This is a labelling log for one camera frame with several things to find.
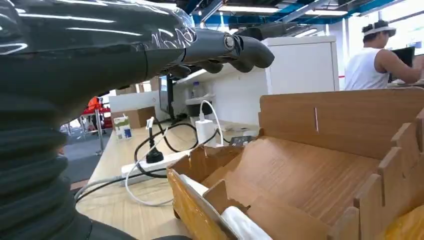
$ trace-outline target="white cabinet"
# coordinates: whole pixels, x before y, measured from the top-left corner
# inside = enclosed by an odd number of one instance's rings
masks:
[[[269,94],[339,90],[335,37],[279,37],[266,43],[275,56],[265,70]]]

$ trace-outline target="power strip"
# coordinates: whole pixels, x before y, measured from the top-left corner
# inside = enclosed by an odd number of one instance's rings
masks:
[[[155,163],[147,163],[146,160],[143,159],[142,161],[140,161],[140,166],[146,172],[153,171],[153,170],[156,170],[156,169],[166,169],[168,166],[177,162],[178,160],[180,160],[185,155],[189,155],[190,152],[191,152],[191,150],[185,150],[185,151],[165,155],[165,156],[163,156],[162,161],[155,162]],[[122,175],[123,178],[127,177],[127,174],[131,171],[131,169],[134,167],[134,165],[135,164],[133,163],[133,164],[128,164],[128,165],[121,167],[121,175]],[[135,168],[134,171],[132,171],[131,176],[137,175],[137,174],[140,174],[140,170],[138,168]],[[155,172],[155,174],[166,175],[167,171],[166,170],[157,171],[157,172]],[[147,180],[150,180],[150,179],[153,179],[153,177],[146,176],[146,175],[133,177],[133,178],[128,179],[128,185],[137,184],[137,183],[144,182],[144,181],[147,181]],[[125,181],[121,181],[120,185],[121,185],[121,187],[124,187]]]

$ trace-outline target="white charger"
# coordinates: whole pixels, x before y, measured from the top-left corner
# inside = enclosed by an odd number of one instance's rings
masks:
[[[197,139],[199,144],[206,142],[215,134],[215,124],[211,120],[203,119],[196,121]],[[212,138],[205,146],[216,148],[217,140]]]

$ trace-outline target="ceiling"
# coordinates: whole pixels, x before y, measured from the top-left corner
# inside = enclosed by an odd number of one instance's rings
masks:
[[[394,0],[151,0],[157,3],[176,3],[186,13],[192,14],[195,23],[204,22],[208,25],[219,25],[222,18],[218,11],[219,7],[225,6],[243,6],[243,7],[260,7],[260,8],[276,8],[274,13],[255,13],[255,12],[223,12],[223,21],[228,24],[230,29],[238,29],[243,27],[252,27],[266,23],[281,22],[286,16],[293,16],[297,12],[306,10],[333,10],[346,11],[342,16],[328,15],[295,15],[290,22],[299,24],[333,24],[348,18],[352,14],[360,14],[370,11],[371,9],[381,7]],[[211,16],[204,20],[205,16],[210,13]]]

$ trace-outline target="robotic hand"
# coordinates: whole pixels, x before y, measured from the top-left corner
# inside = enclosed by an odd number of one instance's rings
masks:
[[[132,240],[75,209],[57,129],[92,96],[160,73],[241,72],[272,53],[245,36],[195,29],[142,0],[0,0],[1,239]]]

